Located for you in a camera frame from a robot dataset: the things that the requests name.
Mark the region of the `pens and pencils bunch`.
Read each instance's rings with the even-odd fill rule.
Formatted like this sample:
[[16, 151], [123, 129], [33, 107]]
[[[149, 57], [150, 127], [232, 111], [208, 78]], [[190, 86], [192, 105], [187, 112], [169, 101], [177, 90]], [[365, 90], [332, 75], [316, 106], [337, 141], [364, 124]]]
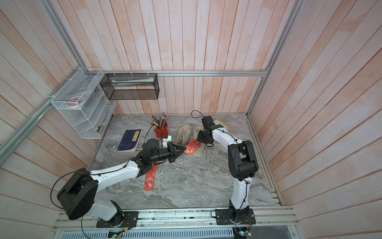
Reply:
[[154, 115], [151, 115], [152, 117], [152, 126], [154, 129], [164, 129], [167, 126], [167, 114], [166, 113], [160, 113], [157, 117]]

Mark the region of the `red insole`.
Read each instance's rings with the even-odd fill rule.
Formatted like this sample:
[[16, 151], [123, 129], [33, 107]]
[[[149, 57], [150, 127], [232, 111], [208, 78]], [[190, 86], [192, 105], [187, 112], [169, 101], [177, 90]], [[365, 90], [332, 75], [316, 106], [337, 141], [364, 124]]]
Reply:
[[184, 153], [191, 155], [197, 148], [201, 148], [201, 143], [197, 139], [193, 139], [189, 144], [186, 145], [186, 150]]
[[144, 190], [150, 191], [154, 188], [157, 167], [153, 164], [152, 169], [145, 174]]

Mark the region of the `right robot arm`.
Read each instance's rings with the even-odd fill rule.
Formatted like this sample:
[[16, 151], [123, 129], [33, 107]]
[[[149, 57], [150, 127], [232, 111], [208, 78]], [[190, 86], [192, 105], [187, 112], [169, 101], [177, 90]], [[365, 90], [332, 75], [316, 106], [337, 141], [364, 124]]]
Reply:
[[202, 116], [203, 130], [197, 140], [207, 146], [215, 142], [227, 149], [228, 167], [234, 179], [233, 194], [227, 209], [216, 209], [214, 218], [218, 225], [255, 224], [253, 210], [249, 206], [249, 191], [255, 173], [259, 169], [253, 144], [227, 132], [215, 124], [211, 116]]

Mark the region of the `red pen cup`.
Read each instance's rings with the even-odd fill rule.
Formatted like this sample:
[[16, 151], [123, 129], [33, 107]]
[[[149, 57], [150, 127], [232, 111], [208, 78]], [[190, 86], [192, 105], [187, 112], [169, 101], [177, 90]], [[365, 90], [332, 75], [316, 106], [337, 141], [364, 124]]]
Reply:
[[153, 131], [155, 132], [158, 139], [166, 138], [169, 135], [167, 124], [165, 124], [163, 127], [157, 127], [155, 125]]

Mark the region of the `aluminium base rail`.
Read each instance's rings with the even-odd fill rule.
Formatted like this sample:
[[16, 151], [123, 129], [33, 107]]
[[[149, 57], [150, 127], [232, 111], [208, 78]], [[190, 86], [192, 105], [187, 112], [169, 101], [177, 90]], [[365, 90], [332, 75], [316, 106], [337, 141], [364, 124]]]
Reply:
[[[252, 208], [253, 213], [246, 217], [250, 223], [235, 223], [235, 226], [290, 226], [299, 225], [292, 207], [259, 206]], [[138, 210], [135, 225], [137, 230], [148, 229], [180, 229], [180, 228], [215, 228], [216, 222], [213, 208], [182, 208], [182, 209], [144, 209]], [[97, 228], [98, 219], [84, 216], [77, 220], [69, 220], [65, 213], [60, 213], [52, 231], [100, 231]]]

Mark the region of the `black mesh wall basket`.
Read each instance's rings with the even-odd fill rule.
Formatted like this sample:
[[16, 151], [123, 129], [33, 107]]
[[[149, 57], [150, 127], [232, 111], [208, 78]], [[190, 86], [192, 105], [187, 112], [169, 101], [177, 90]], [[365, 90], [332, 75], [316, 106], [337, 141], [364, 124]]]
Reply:
[[160, 88], [156, 74], [107, 73], [100, 86], [110, 100], [156, 100]]

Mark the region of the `yellow alarm clock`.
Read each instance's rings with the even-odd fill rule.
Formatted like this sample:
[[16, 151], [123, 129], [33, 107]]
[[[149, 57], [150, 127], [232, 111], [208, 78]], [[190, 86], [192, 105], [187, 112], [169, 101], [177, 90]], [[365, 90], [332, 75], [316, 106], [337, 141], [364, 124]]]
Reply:
[[215, 124], [220, 124], [220, 125], [224, 128], [224, 130], [225, 130], [226, 132], [230, 132], [230, 131], [231, 131], [230, 126], [227, 125], [224, 121], [221, 121], [221, 120], [219, 120], [219, 119], [215, 119], [215, 120], [214, 120], [214, 123], [215, 123]]

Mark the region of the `beige sneaker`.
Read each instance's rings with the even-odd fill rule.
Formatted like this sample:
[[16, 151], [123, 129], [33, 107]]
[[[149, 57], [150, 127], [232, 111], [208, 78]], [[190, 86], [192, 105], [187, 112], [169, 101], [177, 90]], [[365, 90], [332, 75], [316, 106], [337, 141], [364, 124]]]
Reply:
[[203, 154], [204, 154], [204, 152], [205, 152], [205, 149], [206, 149], [206, 147], [205, 147], [205, 144], [204, 143], [201, 143], [201, 142], [199, 142], [198, 140], [197, 140], [197, 138], [198, 138], [198, 135], [199, 135], [199, 132], [200, 131], [203, 131], [204, 130], [204, 127], [202, 126], [202, 125], [197, 125], [196, 127], [195, 127], [195, 129], [194, 129], [194, 133], [193, 133], [193, 138], [197, 141], [196, 142], [196, 149], [195, 149], [195, 151], [194, 151], [194, 153], [193, 153], [193, 156], [195, 156], [195, 157], [200, 157], [200, 156], [202, 156]]
[[192, 128], [190, 124], [183, 124], [178, 130], [175, 144], [180, 146], [186, 146], [188, 139], [191, 135], [191, 130]]

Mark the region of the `tape roll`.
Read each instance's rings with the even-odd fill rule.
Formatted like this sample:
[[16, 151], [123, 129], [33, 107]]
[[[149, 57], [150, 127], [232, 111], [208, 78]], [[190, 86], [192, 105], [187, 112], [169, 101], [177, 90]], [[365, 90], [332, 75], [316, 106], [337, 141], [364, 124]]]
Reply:
[[81, 95], [71, 96], [66, 102], [65, 106], [69, 109], [81, 108], [86, 102], [86, 98]]

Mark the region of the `dark blue book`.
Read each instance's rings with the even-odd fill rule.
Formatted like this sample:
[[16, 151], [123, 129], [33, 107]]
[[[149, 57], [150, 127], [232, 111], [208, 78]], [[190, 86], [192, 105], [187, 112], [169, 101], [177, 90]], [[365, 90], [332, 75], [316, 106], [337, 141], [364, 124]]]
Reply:
[[141, 129], [128, 129], [118, 145], [117, 150], [122, 152], [135, 152], [141, 136]]

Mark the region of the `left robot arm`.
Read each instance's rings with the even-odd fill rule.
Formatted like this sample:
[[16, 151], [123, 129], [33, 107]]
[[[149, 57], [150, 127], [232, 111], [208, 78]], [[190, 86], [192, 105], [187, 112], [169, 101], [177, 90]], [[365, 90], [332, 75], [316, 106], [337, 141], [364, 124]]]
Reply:
[[81, 168], [73, 172], [57, 194], [57, 200], [69, 220], [89, 216], [98, 218], [111, 227], [118, 227], [126, 223], [123, 210], [113, 200], [96, 200], [96, 194], [121, 181], [140, 177], [154, 165], [172, 163], [186, 149], [185, 146], [173, 144], [171, 141], [161, 148], [159, 140], [150, 139], [142, 145], [142, 150], [135, 157], [125, 163], [101, 170], [88, 171]]

